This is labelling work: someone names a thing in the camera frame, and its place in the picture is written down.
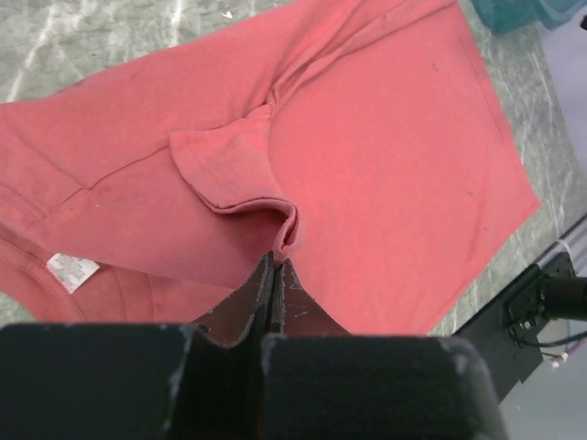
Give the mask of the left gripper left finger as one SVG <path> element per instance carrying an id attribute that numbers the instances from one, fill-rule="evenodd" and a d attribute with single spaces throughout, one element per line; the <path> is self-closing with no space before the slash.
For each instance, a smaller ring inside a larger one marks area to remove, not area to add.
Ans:
<path id="1" fill-rule="evenodd" d="M 190 324 L 12 324 L 1 331 L 4 439 L 255 439 L 259 344 L 275 274 Z"/>

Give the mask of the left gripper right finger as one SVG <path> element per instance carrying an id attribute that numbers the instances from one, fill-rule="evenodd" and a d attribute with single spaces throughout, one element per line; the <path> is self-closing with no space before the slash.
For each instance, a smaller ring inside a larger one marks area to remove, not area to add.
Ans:
<path id="1" fill-rule="evenodd" d="M 504 439 L 473 345 L 454 337 L 328 334 L 290 262 L 260 350 L 264 439 Z"/>

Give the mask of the salmon pink t shirt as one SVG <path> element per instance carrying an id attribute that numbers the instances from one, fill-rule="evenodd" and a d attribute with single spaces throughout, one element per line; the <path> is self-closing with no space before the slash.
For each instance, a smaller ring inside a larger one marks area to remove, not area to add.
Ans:
<path id="1" fill-rule="evenodd" d="M 272 253 L 424 335 L 538 207 L 455 1 L 294 1 L 1 107 L 1 289 L 45 322 L 191 322 Z"/>

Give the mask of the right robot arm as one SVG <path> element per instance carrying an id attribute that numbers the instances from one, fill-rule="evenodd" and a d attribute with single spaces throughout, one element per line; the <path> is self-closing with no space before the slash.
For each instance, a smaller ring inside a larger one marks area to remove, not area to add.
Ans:
<path id="1" fill-rule="evenodd" d="M 550 319 L 586 320 L 586 279 L 550 277 L 541 285 L 544 314 Z"/>

